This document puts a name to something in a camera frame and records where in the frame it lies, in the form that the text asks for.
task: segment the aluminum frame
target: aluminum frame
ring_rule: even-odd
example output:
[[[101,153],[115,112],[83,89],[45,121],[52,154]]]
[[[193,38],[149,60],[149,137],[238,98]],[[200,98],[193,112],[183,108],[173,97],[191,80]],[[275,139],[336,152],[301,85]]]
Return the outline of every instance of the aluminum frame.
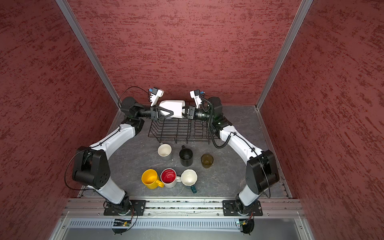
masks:
[[[130,197],[130,199],[147,201],[144,215],[139,218],[238,218],[224,216],[222,201],[231,200],[228,198]],[[104,201],[102,197],[69,199],[61,217],[111,218],[103,215]],[[263,216],[255,218],[306,218],[299,199],[259,199],[259,201]]]
[[[297,10],[297,13],[295,15],[295,18],[293,19],[293,22],[291,24],[291,27],[288,31],[288,34],[284,40],[283,46],[281,47],[279,55],[277,56],[277,59],[272,68],[272,71],[265,83],[264,89],[260,94],[259,99],[257,100],[257,103],[256,103],[257,109],[260,109],[261,106],[263,105],[263,102],[273,84],[273,81],[276,78],[277,73],[280,70],[281,65],[283,64],[285,57],[287,56],[287,53],[289,52],[289,49],[291,48],[293,40],[295,39],[297,32],[299,31],[300,26],[303,23],[305,15],[307,14],[311,4],[312,4],[312,0],[303,0],[301,2],[299,9]]]
[[[151,221],[151,219],[162,221],[161,219],[185,219],[185,221],[204,221],[204,219],[215,219],[215,221],[228,221],[233,219],[238,224],[239,216],[223,215],[223,200],[228,198],[212,198],[212,197],[130,197],[131,201],[136,199],[144,199],[147,201],[143,216],[139,216],[141,221]],[[105,199],[102,197],[82,197],[69,199],[65,209],[61,214],[55,231],[51,235],[51,240],[63,239],[65,232],[73,218],[87,221],[95,221],[102,219],[105,221],[113,221],[115,218],[104,216]],[[263,216],[255,216],[255,218],[293,218],[298,229],[298,233],[302,240],[312,240],[306,215],[304,214],[299,199],[259,199]]]
[[[84,51],[86,52],[89,59],[91,60],[91,63],[93,64],[95,70],[99,74],[101,80],[103,81],[105,87],[107,88],[107,90],[108,90],[109,94],[111,95],[113,101],[115,102],[116,106],[119,106],[118,105],[119,96],[116,93],[116,90],[113,87],[111,81],[109,80],[107,73],[104,71],[104,68],[101,65],[99,59],[97,58],[96,53],[93,51],[87,37],[84,34],[84,31],[81,29],[80,24],[78,23],[76,17],[74,16],[74,14],[71,10],[71,7],[69,6],[67,0],[56,0],[56,3],[59,5],[59,8],[61,9],[64,17],[67,19],[69,25],[71,26],[77,39],[79,40],[80,44],[82,45]]]

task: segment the ventilation grille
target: ventilation grille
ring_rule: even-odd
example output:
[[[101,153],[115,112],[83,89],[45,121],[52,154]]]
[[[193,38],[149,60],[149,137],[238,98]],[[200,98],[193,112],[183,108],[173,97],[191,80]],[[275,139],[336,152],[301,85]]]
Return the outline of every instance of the ventilation grille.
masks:
[[[72,218],[68,228],[112,228],[113,218]],[[226,230],[238,231],[238,219],[217,219],[217,218],[139,218],[134,228],[161,228],[179,230]]]

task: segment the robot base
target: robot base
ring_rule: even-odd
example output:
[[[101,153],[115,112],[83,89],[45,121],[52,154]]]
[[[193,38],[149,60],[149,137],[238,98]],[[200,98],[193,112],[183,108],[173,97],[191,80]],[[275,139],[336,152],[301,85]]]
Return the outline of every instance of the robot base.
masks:
[[[254,216],[262,216],[263,210],[259,201],[255,201],[252,206],[250,206],[249,212],[244,214],[240,214],[236,209],[235,200],[224,200],[223,201],[223,213],[224,216],[250,216],[251,211],[253,211]]]
[[[135,212],[138,216],[143,216],[144,210],[145,210],[145,204],[147,201],[145,200],[131,200],[131,204],[135,209]],[[116,209],[111,206],[110,204],[107,204],[105,210],[104,210],[104,216],[122,216],[119,214]]]

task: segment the mug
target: mug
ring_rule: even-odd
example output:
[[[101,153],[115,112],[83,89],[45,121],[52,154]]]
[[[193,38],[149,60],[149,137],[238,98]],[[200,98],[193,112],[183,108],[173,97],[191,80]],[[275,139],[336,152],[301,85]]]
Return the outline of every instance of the mug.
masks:
[[[141,176],[141,181],[149,189],[155,189],[158,186],[164,187],[164,183],[160,181],[160,178],[157,175],[157,172],[153,169],[146,170]]]
[[[189,167],[193,163],[193,152],[189,148],[186,148],[184,145],[181,146],[181,150],[179,152],[181,165],[184,167]]]
[[[186,188],[191,189],[194,194],[197,193],[196,187],[194,186],[197,181],[197,173],[195,171],[192,169],[185,170],[181,175],[181,181]]]
[[[214,158],[210,154],[203,154],[203,156],[201,156],[201,165],[203,165],[204,168],[209,168],[213,162]]]
[[[172,158],[172,147],[169,144],[161,144],[157,149],[157,153],[163,160],[171,160]]]
[[[164,186],[168,188],[174,187],[176,183],[181,182],[181,177],[178,177],[176,171],[172,168],[165,169],[160,174],[160,179],[164,183]]]

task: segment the teal mug handle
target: teal mug handle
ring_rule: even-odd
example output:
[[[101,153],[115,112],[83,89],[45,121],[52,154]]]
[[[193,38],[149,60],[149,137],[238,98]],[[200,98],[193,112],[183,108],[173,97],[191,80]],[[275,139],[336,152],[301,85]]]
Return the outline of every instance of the teal mug handle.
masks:
[[[197,193],[197,190],[196,190],[196,188],[195,188],[195,185],[192,185],[191,186],[191,190],[192,190],[192,192],[195,194],[195,193]]]

